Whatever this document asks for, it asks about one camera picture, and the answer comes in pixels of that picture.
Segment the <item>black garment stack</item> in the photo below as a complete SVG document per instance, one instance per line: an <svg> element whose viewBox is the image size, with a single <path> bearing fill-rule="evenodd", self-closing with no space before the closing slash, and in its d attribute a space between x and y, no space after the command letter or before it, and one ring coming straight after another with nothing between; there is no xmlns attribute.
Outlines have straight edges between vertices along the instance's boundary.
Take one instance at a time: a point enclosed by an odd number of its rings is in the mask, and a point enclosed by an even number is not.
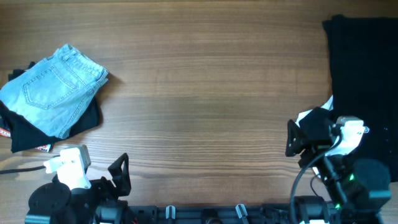
<svg viewBox="0 0 398 224"><path fill-rule="evenodd" d="M68 139L100 123L94 98L107 81L99 65L70 58L42 60L1 88L1 116L12 152Z"/></svg>

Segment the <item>light blue denim shorts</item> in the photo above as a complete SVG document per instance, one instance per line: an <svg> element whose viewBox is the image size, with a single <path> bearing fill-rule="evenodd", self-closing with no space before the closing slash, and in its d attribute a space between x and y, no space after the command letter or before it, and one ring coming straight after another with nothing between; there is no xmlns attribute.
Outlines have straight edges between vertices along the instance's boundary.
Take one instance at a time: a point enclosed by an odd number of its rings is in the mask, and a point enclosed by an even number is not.
<svg viewBox="0 0 398 224"><path fill-rule="evenodd" d="M65 139L97 91L107 69L70 44L1 88L1 102L48 136Z"/></svg>

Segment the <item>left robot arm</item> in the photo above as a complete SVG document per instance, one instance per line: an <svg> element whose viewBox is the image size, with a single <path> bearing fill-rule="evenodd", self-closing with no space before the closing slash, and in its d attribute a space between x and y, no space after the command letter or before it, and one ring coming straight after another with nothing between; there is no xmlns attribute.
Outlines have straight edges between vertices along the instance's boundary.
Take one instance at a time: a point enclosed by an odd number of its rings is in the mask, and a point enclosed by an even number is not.
<svg viewBox="0 0 398 224"><path fill-rule="evenodd" d="M122 154L109 167L111 180L91 180L88 189L69 189L58 177L35 190L29 198L25 223L138 223L128 203L119 197L131 191L129 157Z"/></svg>

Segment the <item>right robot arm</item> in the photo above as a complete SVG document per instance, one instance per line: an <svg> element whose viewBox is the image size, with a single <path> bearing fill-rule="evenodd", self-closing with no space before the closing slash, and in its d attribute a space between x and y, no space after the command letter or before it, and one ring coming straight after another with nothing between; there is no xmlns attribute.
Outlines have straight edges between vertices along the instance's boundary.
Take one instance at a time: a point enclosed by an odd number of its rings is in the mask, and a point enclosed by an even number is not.
<svg viewBox="0 0 398 224"><path fill-rule="evenodd" d="M287 157L300 155L289 199L291 223L381 223L379 212L391 198L389 169L375 159L345 160L359 144L363 121L340 116L325 121L325 139L310 139L293 120L287 123ZM316 168L330 202L320 196L297 196L298 184L309 168Z"/></svg>

